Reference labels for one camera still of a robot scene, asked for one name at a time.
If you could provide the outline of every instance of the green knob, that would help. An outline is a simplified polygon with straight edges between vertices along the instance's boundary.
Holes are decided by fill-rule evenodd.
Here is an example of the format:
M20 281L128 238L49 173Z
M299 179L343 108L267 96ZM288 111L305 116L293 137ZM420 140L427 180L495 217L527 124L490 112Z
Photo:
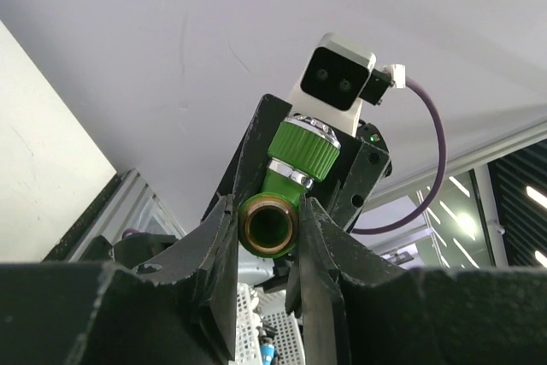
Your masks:
M239 238L248 251L277 257L294 247L300 196L326 178L339 151L334 131L321 121L296 115L279 125L262 190L239 209Z

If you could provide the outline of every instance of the white plastic basket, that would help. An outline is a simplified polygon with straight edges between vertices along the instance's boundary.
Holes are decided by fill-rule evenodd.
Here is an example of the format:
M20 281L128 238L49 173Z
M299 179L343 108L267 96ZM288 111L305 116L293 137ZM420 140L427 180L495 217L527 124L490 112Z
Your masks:
M285 313L285 292L265 294L258 290L262 317L277 328L278 334L273 341L281 359L279 365L305 365L304 348L297 320L294 315ZM236 365L262 365L258 331L261 325L253 313L250 287L238 284L238 322L236 329Z

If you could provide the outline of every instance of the black camera face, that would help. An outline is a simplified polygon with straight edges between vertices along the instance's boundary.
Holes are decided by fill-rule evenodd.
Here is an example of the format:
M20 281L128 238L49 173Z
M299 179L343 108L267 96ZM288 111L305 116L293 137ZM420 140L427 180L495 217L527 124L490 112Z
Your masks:
M349 110L368 81L367 68L329 49L315 49L300 87L338 110Z

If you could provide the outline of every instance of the black ceiling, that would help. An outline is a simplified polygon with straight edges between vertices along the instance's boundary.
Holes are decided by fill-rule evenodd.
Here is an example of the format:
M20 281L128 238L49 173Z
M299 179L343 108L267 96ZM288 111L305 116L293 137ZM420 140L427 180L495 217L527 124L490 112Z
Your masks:
M547 140L488 165L497 213L505 228L503 241L509 265L538 266L536 250L547 256L547 209L526 188L547 196Z

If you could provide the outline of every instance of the black connector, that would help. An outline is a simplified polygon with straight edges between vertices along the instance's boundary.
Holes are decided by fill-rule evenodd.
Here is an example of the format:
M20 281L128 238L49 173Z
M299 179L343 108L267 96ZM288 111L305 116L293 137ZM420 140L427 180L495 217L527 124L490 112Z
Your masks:
M359 97L365 102L376 106L379 104L379 101L390 87L391 76L388 73L380 72L379 70L374 69Z

